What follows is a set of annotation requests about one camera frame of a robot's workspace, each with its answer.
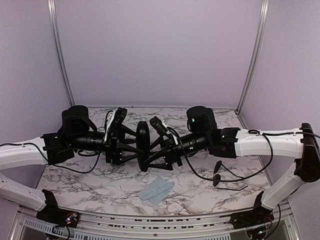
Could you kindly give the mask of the black glasses case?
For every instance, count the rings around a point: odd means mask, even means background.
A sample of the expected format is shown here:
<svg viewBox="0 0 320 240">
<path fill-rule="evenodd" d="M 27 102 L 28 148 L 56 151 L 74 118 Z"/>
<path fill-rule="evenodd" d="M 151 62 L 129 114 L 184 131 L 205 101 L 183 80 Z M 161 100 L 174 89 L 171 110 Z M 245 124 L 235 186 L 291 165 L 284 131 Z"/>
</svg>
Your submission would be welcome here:
<svg viewBox="0 0 320 240">
<path fill-rule="evenodd" d="M 136 148 L 139 150 L 137 162 L 142 172 L 148 171 L 145 163 L 150 157 L 150 131 L 146 121 L 139 121 L 136 128 Z"/>
</svg>

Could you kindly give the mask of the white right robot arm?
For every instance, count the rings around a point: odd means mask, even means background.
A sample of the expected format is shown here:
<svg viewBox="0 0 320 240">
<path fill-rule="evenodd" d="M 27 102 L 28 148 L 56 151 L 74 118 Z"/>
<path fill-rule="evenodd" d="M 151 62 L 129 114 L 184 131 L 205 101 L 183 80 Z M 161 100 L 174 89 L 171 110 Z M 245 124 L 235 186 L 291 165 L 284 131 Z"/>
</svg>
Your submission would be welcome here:
<svg viewBox="0 0 320 240">
<path fill-rule="evenodd" d="M 173 128 L 157 117 L 150 120 L 159 134 L 156 141 L 161 149 L 151 154 L 144 151 L 139 164 L 142 170 L 159 168 L 171 170 L 172 164 L 181 165 L 181 157 L 187 157 L 200 150 L 210 155 L 235 159 L 245 156 L 284 156 L 294 159 L 289 169 L 267 190 L 260 193 L 256 206 L 248 212 L 247 219 L 258 224 L 283 199 L 306 183 L 320 179 L 320 148 L 318 135 L 309 123 L 300 128 L 283 131 L 240 129 L 238 127 L 218 128 L 212 109 L 194 106 L 187 110 L 187 126 L 190 134 L 179 137 Z"/>
</svg>

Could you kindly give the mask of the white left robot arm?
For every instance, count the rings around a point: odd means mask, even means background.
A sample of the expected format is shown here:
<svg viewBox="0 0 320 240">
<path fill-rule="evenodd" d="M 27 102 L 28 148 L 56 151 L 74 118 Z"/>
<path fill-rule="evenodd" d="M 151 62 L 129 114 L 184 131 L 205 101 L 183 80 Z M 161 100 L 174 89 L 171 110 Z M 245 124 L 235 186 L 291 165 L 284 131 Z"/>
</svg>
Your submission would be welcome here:
<svg viewBox="0 0 320 240">
<path fill-rule="evenodd" d="M 74 158 L 78 150 L 97 154 L 104 152 L 114 165 L 130 161 L 140 150 L 131 146 L 134 140 L 125 139 L 125 134 L 136 135 L 123 125 L 127 112 L 122 107 L 110 110 L 105 116 L 104 131 L 99 132 L 90 120 L 86 106 L 72 106 L 62 112 L 62 126 L 58 132 L 16 143 L 2 143 L 0 169 L 57 165 Z"/>
</svg>

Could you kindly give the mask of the black rimless sunglasses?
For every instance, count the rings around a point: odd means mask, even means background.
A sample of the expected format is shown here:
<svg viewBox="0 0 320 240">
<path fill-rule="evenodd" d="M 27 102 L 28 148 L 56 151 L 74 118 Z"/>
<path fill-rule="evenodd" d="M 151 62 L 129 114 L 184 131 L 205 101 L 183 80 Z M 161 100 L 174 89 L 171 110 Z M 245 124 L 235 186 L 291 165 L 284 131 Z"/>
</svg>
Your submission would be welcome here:
<svg viewBox="0 0 320 240">
<path fill-rule="evenodd" d="M 213 179 L 214 180 L 221 180 L 221 175 L 218 174 L 218 171 L 220 170 L 220 168 L 224 168 L 227 172 L 229 172 L 230 174 L 232 174 L 233 176 L 235 176 L 236 178 L 239 179 L 243 179 L 243 177 L 236 175 L 235 173 L 233 173 L 231 170 L 229 170 L 223 163 L 221 160 L 217 161 L 213 170 Z M 248 186 L 244 186 L 242 188 L 226 188 L 226 187 L 218 187 L 219 181 L 214 181 L 212 184 L 215 188 L 217 188 L 218 190 L 226 190 L 226 191 L 235 191 L 235 192 L 239 192 L 242 191 L 244 189 L 246 189 Z"/>
</svg>

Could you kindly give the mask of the light blue cloth front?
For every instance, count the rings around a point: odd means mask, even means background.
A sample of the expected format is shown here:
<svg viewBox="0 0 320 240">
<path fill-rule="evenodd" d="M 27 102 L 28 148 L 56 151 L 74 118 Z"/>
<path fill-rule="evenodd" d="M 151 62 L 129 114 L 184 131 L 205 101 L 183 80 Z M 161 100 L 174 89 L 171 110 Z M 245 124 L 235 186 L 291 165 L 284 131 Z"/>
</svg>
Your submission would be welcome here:
<svg viewBox="0 0 320 240">
<path fill-rule="evenodd" d="M 171 192 L 175 183 L 158 176 L 151 183 L 146 185 L 137 196 L 143 201 L 149 201 L 153 205 L 159 205 L 162 200 Z"/>
</svg>

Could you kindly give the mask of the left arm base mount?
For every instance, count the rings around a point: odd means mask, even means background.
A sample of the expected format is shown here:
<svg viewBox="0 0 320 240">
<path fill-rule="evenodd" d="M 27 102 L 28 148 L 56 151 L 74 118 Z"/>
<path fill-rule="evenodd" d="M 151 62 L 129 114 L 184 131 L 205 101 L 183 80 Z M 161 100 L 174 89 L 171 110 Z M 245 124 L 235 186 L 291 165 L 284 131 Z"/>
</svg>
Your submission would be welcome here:
<svg viewBox="0 0 320 240">
<path fill-rule="evenodd" d="M 68 226 L 76 228 L 79 222 L 80 214 L 76 211 L 59 208 L 54 194 L 43 189 L 45 197 L 45 206 L 41 211 L 37 211 L 36 218 L 59 226 Z"/>
</svg>

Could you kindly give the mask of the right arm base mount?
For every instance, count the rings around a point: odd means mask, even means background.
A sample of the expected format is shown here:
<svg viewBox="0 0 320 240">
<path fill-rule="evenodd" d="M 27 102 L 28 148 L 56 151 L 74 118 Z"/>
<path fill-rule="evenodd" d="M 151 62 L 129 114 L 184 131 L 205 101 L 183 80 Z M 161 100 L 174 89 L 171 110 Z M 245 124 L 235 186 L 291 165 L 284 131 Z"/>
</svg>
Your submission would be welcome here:
<svg viewBox="0 0 320 240">
<path fill-rule="evenodd" d="M 262 206 L 263 193 L 264 191 L 256 196 L 251 210 L 241 211 L 230 215 L 229 222 L 235 230 L 272 222 L 275 219 L 273 211 Z"/>
</svg>

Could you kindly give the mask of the aluminium front rail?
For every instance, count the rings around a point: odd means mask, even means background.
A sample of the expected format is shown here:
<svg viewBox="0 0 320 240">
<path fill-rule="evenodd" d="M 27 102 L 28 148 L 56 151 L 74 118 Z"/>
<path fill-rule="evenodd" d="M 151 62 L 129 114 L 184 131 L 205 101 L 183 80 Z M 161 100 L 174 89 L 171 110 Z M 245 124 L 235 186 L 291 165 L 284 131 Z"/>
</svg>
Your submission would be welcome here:
<svg viewBox="0 0 320 240">
<path fill-rule="evenodd" d="M 299 240 L 287 202 L 273 211 L 273 220 L 239 227 L 239 211 L 201 215 L 142 216 L 78 212 L 76 227 L 58 227 L 20 207 L 10 240 Z"/>
</svg>

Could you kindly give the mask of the aluminium frame post left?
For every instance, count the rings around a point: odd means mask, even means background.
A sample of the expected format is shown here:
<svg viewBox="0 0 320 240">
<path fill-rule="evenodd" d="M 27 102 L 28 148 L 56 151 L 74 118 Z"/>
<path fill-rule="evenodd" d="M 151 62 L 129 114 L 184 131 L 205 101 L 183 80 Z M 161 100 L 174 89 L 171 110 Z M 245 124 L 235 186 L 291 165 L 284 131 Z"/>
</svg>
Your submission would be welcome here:
<svg viewBox="0 0 320 240">
<path fill-rule="evenodd" d="M 52 31 L 52 37 L 54 42 L 54 48 L 57 56 L 57 62 L 60 70 L 60 74 L 62 77 L 63 86 L 66 92 L 66 97 L 70 106 L 75 105 L 75 98 L 72 93 L 71 83 L 68 76 L 67 66 L 64 58 L 62 41 L 60 36 L 59 30 L 59 22 L 57 16 L 57 8 L 56 8 L 56 1 L 55 0 L 48 0 L 48 14 L 50 20 L 50 26 Z"/>
</svg>

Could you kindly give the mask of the aluminium frame post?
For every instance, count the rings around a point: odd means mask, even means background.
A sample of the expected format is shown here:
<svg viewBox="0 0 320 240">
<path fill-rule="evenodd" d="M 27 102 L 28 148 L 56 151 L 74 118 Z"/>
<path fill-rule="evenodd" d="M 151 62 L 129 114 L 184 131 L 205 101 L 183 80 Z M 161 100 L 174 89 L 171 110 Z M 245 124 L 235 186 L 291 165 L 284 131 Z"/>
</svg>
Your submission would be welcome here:
<svg viewBox="0 0 320 240">
<path fill-rule="evenodd" d="M 260 55 L 260 51 L 262 48 L 263 39 L 265 35 L 269 6 L 270 6 L 269 0 L 261 1 L 261 7 L 260 7 L 260 13 L 259 13 L 259 19 L 258 19 L 258 25 L 257 25 L 257 31 L 256 31 L 255 40 L 254 40 L 253 50 L 252 50 L 246 78 L 244 81 L 244 85 L 241 91 L 241 95 L 237 104 L 237 108 L 235 110 L 235 112 L 238 115 L 240 115 L 242 110 L 244 109 L 246 99 L 248 97 L 251 84 L 253 82 L 255 69 L 257 66 L 257 62 L 259 59 L 259 55 Z"/>
<path fill-rule="evenodd" d="M 48 0 L 48 14 L 50 20 L 50 26 L 52 31 L 52 37 L 54 42 L 54 48 L 57 56 L 57 62 L 60 70 L 60 74 L 62 77 L 63 86 L 66 92 L 66 97 L 70 106 L 75 105 L 75 98 L 72 93 L 71 83 L 68 76 L 67 66 L 64 58 L 62 41 L 60 36 L 59 30 L 59 22 L 57 16 L 57 8 L 56 8 L 56 1 L 55 0 Z"/>
</svg>

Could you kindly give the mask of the aluminium frame post right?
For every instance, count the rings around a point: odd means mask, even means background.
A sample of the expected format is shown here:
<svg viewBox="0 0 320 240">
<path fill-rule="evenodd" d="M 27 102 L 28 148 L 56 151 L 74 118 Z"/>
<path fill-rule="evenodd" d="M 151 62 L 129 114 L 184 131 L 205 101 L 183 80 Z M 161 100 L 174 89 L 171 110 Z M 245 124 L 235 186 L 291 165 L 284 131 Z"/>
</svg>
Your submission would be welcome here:
<svg viewBox="0 0 320 240">
<path fill-rule="evenodd" d="M 244 109 L 246 99 L 248 97 L 251 84 L 253 82 L 255 69 L 257 66 L 257 62 L 259 59 L 259 55 L 260 55 L 260 51 L 262 48 L 263 39 L 265 35 L 269 6 L 270 6 L 269 0 L 261 1 L 261 7 L 260 7 L 260 13 L 259 13 L 259 19 L 258 19 L 258 25 L 257 25 L 257 31 L 256 31 L 255 40 L 254 40 L 253 50 L 252 50 L 246 78 L 244 81 L 244 85 L 241 91 L 241 95 L 237 104 L 237 108 L 235 110 L 235 112 L 238 115 L 240 115 L 242 110 Z"/>
</svg>

